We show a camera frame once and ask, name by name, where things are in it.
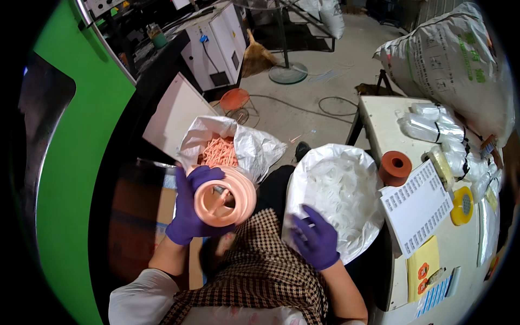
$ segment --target orange sticker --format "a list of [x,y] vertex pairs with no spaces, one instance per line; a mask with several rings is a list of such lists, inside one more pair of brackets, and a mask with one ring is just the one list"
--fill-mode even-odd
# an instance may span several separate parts
[[428,265],[428,263],[424,263],[419,268],[419,272],[418,272],[419,280],[422,280],[422,279],[424,279],[426,277],[426,275],[428,274],[429,269],[430,269],[430,266]]
[[424,290],[426,290],[426,283],[428,282],[428,279],[424,279],[421,284],[419,285],[419,287],[417,288],[417,294],[421,294],[424,292]]

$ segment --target orange rubber cylinder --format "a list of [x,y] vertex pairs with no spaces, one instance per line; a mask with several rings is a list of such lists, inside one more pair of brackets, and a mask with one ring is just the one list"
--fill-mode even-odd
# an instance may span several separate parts
[[412,171],[412,163],[410,159],[402,152],[389,151],[381,157],[381,166],[379,167],[379,177],[390,186],[401,186],[406,183],[410,172]]

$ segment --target bag of pellets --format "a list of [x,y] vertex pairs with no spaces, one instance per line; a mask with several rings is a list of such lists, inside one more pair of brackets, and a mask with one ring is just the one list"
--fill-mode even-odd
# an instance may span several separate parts
[[334,226],[341,261],[349,263],[383,226],[377,194],[382,186],[374,159],[364,150],[337,144],[310,150],[289,180],[282,240],[298,251],[290,232],[291,215],[305,218],[301,205],[310,205]]
[[374,58],[408,96],[448,105],[484,139],[493,134],[497,147],[506,144],[515,124],[513,78],[476,4],[465,2],[386,42]]
[[280,159],[287,145],[271,134],[243,126],[224,116],[198,116],[183,141],[177,147],[176,159],[184,169],[199,163],[201,156],[213,139],[232,139],[238,166],[260,183],[269,167]]
[[309,15],[321,19],[334,38],[339,40],[343,36],[345,22],[338,0],[299,0],[296,4]]

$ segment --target pink plastic tubing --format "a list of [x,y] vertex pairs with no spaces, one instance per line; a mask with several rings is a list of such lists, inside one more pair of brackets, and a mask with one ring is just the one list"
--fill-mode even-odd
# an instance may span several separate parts
[[[256,205],[256,191],[253,183],[235,168],[228,166],[219,166],[219,168],[225,173],[224,179],[207,181],[197,189],[193,200],[195,212],[202,221],[213,227],[238,225],[253,213]],[[212,195],[214,186],[220,186],[225,190],[211,206],[206,206],[204,196]],[[224,206],[224,201],[229,193],[235,199],[235,207]]]

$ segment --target cardboard box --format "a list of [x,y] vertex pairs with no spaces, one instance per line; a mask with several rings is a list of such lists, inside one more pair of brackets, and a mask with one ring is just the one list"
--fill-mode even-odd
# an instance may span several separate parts
[[[137,181],[120,177],[116,185],[109,222],[109,267],[127,283],[148,268],[173,218],[176,191],[157,183],[143,181],[142,177]],[[201,247],[202,238],[194,239],[190,245],[190,289],[202,287]]]

